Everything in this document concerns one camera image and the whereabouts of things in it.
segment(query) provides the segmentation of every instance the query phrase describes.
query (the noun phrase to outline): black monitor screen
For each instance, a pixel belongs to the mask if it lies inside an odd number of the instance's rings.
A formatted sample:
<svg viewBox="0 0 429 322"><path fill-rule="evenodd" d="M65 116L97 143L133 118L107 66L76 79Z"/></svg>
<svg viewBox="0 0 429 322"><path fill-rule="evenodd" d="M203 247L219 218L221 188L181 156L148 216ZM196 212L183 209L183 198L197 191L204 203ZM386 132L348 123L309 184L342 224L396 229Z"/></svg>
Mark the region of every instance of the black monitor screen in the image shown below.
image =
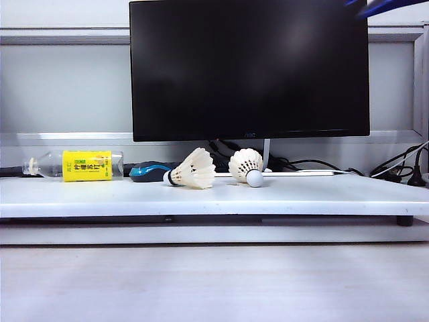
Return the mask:
<svg viewBox="0 0 429 322"><path fill-rule="evenodd" d="M130 3L135 141L369 134L366 0Z"/></svg>

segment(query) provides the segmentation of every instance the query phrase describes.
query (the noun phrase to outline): white desk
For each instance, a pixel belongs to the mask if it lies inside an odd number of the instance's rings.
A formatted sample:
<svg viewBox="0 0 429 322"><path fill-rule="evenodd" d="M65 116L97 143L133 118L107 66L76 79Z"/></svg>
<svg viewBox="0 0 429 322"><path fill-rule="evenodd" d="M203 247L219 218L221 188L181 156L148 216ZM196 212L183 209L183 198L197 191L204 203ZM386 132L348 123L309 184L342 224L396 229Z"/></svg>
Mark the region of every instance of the white desk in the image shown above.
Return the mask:
<svg viewBox="0 0 429 322"><path fill-rule="evenodd" d="M208 190L160 182L52 182L1 179L2 218L149 215L429 215L429 190L353 175L267 178L253 189L218 178ZM429 229L391 222L330 219L327 224L265 221L263 225L181 227L147 225L3 226L4 244L164 242L369 242L428 240Z"/></svg>

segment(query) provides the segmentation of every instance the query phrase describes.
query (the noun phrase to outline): white feathers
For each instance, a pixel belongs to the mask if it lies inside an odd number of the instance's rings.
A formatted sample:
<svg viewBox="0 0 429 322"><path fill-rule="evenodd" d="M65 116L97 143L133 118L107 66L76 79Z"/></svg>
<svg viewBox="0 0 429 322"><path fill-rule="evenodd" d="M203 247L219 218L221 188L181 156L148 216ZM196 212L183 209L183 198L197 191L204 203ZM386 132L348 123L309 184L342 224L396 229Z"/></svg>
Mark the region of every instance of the white feathers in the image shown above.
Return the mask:
<svg viewBox="0 0 429 322"><path fill-rule="evenodd" d="M215 166L210 154L197 148L177 168L166 172L164 182L170 185L184 185L196 189L211 188L215 180Z"/></svg>
<svg viewBox="0 0 429 322"><path fill-rule="evenodd" d="M229 172L238 182L247 182L249 186L259 187L263 183L263 160L253 149L241 149L231 156Z"/></svg>

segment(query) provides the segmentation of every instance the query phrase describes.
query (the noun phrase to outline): computer mouse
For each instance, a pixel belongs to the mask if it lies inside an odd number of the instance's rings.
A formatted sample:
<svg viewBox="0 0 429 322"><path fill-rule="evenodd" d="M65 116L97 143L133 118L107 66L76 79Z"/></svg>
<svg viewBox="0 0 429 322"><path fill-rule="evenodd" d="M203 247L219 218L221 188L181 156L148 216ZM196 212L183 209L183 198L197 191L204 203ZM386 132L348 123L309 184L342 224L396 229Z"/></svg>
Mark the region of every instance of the computer mouse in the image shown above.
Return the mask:
<svg viewBox="0 0 429 322"><path fill-rule="evenodd" d="M176 168L179 164L179 162L142 162L131 169L129 177L134 182L161 182L164 173Z"/></svg>

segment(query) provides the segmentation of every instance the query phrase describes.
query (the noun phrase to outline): wall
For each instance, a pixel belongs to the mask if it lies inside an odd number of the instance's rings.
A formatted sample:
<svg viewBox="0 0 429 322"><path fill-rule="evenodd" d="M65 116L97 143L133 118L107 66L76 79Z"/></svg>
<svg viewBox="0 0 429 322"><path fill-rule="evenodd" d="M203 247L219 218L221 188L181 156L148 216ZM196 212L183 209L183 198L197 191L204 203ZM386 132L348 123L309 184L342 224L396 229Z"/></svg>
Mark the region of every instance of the wall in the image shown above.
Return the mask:
<svg viewBox="0 0 429 322"><path fill-rule="evenodd" d="M124 0L2 0L3 28L125 27ZM429 17L426 3L370 20L373 25L415 24ZM371 129L369 140L274 140L274 154L290 159L320 158L342 168L369 171L376 164L418 143L418 136L383 137L382 131L412 129L414 45L412 42L370 44ZM111 148L124 150L126 162L173 161L205 142L132 144L131 140L15 140L15 133L130 132L129 47L2 46L1 165L49 149ZM261 141L241 142L261 146Z"/></svg>
<svg viewBox="0 0 429 322"><path fill-rule="evenodd" d="M3 28L17 27L125 27L128 0L2 0ZM370 25L413 24L429 20L429 3L382 13Z"/></svg>

